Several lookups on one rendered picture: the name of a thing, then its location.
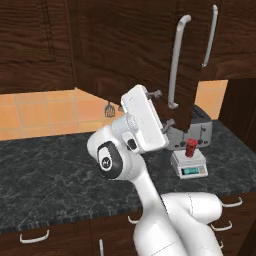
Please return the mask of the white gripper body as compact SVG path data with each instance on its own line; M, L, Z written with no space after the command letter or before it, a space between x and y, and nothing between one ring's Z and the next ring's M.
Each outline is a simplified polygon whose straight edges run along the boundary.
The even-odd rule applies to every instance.
M122 139L134 153L142 154L165 148L168 137L162 132L163 126L158 114L148 98L148 91L143 85L135 85L121 97L128 131Z

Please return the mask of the red yogurt cup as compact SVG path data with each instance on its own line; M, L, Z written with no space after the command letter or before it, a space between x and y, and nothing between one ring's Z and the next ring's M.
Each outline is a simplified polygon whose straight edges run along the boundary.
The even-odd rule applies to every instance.
M194 155L194 151L196 149L196 146L198 144L198 141L193 138L188 138L186 142L186 152L185 155L189 158L191 158Z

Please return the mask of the white digital scale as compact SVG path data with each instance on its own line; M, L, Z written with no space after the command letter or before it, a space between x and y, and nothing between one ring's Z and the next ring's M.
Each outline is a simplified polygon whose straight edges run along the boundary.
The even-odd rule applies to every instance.
M170 162L180 179L208 176L206 159L199 149L194 151L192 157L187 157L185 150L174 151L171 154Z

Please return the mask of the dark wood open cabinet door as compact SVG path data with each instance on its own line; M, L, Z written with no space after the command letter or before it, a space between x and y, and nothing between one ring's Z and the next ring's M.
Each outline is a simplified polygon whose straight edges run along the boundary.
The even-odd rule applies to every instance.
M77 87L118 104L136 84L160 90L161 118L186 131L204 55L207 0L68 0ZM178 22L190 15L182 38L174 102L169 76Z

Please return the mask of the dark wood tall cabinet panel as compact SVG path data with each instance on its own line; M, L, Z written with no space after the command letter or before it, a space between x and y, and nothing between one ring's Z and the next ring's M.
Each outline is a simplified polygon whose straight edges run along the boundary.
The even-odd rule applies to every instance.
M219 120L256 152L256 78L228 81Z

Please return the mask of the silver toaster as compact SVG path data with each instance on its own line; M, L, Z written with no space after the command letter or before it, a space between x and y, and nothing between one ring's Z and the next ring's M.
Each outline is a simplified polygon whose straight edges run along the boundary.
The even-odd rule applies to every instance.
M193 105L191 124L186 133L174 127L168 129L167 135L170 143L167 149L170 151L185 150L188 139L197 140L197 148L207 147L211 143L212 128L212 120L208 114L199 106Z

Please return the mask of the grey hanging slotted spatula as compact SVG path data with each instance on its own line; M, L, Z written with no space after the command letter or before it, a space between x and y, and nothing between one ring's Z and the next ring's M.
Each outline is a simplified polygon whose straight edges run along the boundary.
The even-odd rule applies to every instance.
M116 115L115 108L110 102L105 106L104 114L107 118L112 118Z

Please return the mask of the dark wood drawer front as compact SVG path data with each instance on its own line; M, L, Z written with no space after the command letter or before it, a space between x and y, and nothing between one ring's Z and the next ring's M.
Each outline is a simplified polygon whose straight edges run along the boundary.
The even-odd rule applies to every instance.
M223 208L220 222L231 220L235 221L236 218L249 218L254 220L256 218L256 192L248 192L244 194L234 194L229 196L222 196L223 203L236 203L241 197L243 204L234 208Z
M32 239L44 236L48 229L50 235L45 241L33 244L19 241L20 234L24 239ZM73 222L0 234L0 256L77 256L76 238Z
M255 218L249 215L229 215L212 223L215 228L232 226L229 230L215 232L217 240L224 244L224 256L256 256L254 222Z

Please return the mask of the dark wood cupboard door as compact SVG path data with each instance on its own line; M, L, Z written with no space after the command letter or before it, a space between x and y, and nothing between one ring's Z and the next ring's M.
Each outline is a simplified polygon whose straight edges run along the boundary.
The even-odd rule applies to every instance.
M128 221L127 216L139 220L142 212L128 212L90 221L94 256L100 256L99 239L103 239L104 256L138 256L133 242L135 225Z

